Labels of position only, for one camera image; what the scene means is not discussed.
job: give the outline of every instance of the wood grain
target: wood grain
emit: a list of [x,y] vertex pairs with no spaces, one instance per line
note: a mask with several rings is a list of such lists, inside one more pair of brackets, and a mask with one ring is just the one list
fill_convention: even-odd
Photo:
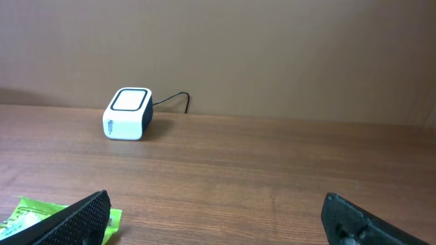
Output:
[[113,141],[102,110],[0,105],[0,218],[15,195],[71,204],[106,189],[112,244],[326,244],[336,192],[436,243],[436,135],[415,127],[156,113]]

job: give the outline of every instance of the snack bag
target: snack bag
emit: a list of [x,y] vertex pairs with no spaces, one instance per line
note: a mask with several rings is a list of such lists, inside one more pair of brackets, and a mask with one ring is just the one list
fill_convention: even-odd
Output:
[[[21,198],[11,217],[0,223],[0,241],[14,235],[30,226],[44,220],[66,208],[67,206],[54,203],[46,203],[26,197]],[[103,244],[118,231],[121,221],[121,210],[110,209],[108,226],[104,232]]]

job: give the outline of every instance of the green bag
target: green bag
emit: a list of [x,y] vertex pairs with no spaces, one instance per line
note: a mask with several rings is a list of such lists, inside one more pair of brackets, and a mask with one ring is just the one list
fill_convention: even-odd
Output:
[[[56,214],[67,206],[46,203],[26,197],[21,198],[11,217],[0,223],[0,241]],[[118,231],[121,222],[121,210],[111,208],[108,226],[104,232],[103,244]]]

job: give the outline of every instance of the green plastic package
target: green plastic package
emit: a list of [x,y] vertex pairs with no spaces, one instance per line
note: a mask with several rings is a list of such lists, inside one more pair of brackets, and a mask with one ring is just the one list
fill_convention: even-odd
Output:
[[[54,203],[46,203],[26,197],[21,198],[11,217],[0,223],[0,241],[14,235],[42,220],[56,214],[67,206]],[[121,210],[110,209],[108,226],[104,232],[103,244],[118,231],[121,221]]]

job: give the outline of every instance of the power cord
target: power cord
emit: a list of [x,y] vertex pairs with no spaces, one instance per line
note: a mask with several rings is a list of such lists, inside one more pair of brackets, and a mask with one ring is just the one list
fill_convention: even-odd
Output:
[[173,95],[173,96],[171,96],[171,97],[169,97],[167,99],[164,99],[163,101],[156,102],[153,105],[159,105],[160,103],[163,103],[163,102],[165,102],[165,101],[167,101],[169,99],[172,99],[172,98],[176,97],[177,95],[186,95],[186,96],[188,96],[188,101],[186,102],[186,108],[185,108],[185,114],[187,114],[188,113],[188,106],[189,106],[189,99],[190,99],[189,93],[187,93],[187,92],[179,92],[179,93],[177,93],[177,94],[175,94],[175,95]]

